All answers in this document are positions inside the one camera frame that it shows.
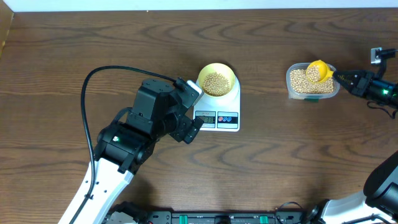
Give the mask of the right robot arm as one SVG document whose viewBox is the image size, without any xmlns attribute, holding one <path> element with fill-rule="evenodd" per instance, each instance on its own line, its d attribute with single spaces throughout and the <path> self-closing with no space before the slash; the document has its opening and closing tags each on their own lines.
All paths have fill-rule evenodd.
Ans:
<svg viewBox="0 0 398 224">
<path fill-rule="evenodd" d="M 367 100 L 367 107 L 387 112 L 395 119 L 397 115 L 397 84 L 382 79 L 387 60 L 381 56 L 371 59 L 379 70 L 332 71 L 317 60 L 307 70 L 316 68 L 318 76 L 308 76 L 312 83 L 323 83 L 334 79 L 351 95 Z M 393 153 L 375 168 L 366 180 L 361 192 L 339 200 L 324 200 L 307 212 L 302 223 L 392 223 L 397 221 L 397 153 Z"/>
</svg>

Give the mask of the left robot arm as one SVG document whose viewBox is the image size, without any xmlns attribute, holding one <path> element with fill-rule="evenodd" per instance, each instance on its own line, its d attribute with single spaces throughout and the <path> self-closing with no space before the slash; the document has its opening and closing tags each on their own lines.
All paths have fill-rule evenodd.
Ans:
<svg viewBox="0 0 398 224">
<path fill-rule="evenodd" d="M 94 161 L 60 223 L 103 223 L 162 137 L 187 144 L 194 140 L 203 120 L 185 113 L 202 96 L 203 90 L 191 80 L 144 80 L 133 106 L 122 109 L 99 133 Z"/>
</svg>

